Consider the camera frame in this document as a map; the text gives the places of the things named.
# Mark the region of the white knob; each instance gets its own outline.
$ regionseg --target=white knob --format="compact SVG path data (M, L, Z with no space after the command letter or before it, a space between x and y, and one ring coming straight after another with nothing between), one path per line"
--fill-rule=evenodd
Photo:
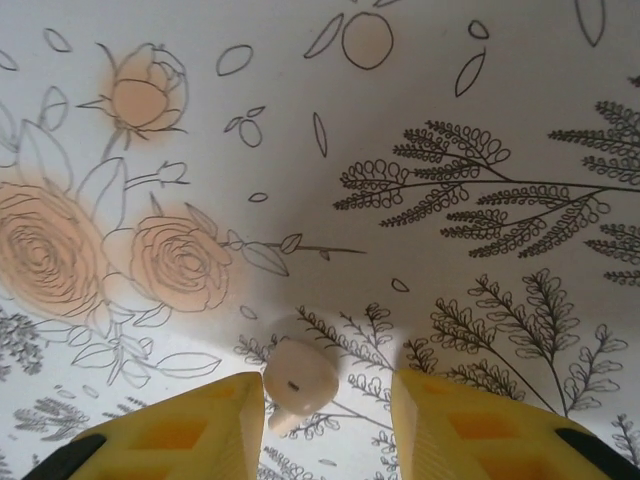
M269 428L285 436L338 393L338 374L314 348L284 339L269 357L264 388L277 405Z

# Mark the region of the floral paper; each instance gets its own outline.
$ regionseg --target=floral paper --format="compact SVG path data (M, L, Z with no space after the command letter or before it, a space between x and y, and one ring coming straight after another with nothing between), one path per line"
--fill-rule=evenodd
M400 478L397 368L640 465L636 2L2 10L1 480L285 337L341 387L261 480Z

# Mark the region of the orange-shaded rose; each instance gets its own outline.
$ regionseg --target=orange-shaded rose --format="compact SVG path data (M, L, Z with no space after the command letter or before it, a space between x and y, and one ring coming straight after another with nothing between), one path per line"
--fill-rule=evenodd
M99 305L108 265L100 242L82 208L52 183L0 183L0 287L27 310L69 318Z
M127 238L132 239L130 256L119 247ZM216 308L227 294L231 257L214 232L191 219L146 218L134 230L110 234L105 249L138 291L178 311Z
M80 105L96 108L115 120L118 130L137 133L176 130L188 97L184 65L162 46L140 45L120 65L107 53L113 67L110 96Z

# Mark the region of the yellow plastic part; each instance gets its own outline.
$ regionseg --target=yellow plastic part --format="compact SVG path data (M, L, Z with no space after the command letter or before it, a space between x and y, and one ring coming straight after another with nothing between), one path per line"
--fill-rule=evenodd
M255 479L263 426L262 377L240 373L83 432L107 441L71 479Z
M609 480L555 434L564 417L412 370L393 375L403 480Z

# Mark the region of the fern drawing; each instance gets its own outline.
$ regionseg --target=fern drawing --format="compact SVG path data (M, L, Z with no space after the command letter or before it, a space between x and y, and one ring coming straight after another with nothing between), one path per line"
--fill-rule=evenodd
M600 231L613 240L587 240L585 244L595 252L634 267L640 265L640 227L625 224L601 225ZM618 285L640 287L640 269L609 271L604 278Z
M611 424L620 431L612 435L616 447L627 460L640 467L640 430L634 429L633 422L625 414L618 415Z
M601 222L608 203L640 193L640 112L602 101L595 110L606 130L556 130L549 138L576 143L601 153L582 165L594 181L535 180L503 173L513 156L502 141L479 128L428 121L404 132L405 143L393 147L402 159L356 162L342 173L342 186L352 191L334 203L337 210L404 207L380 222L387 228L420 222L430 215L470 201L479 209L447 214L454 223L441 230L446 238L483 242L469 251L486 258L517 251L520 258L542 255ZM638 278L635 272L633 279ZM636 284L626 273L612 274L619 284Z

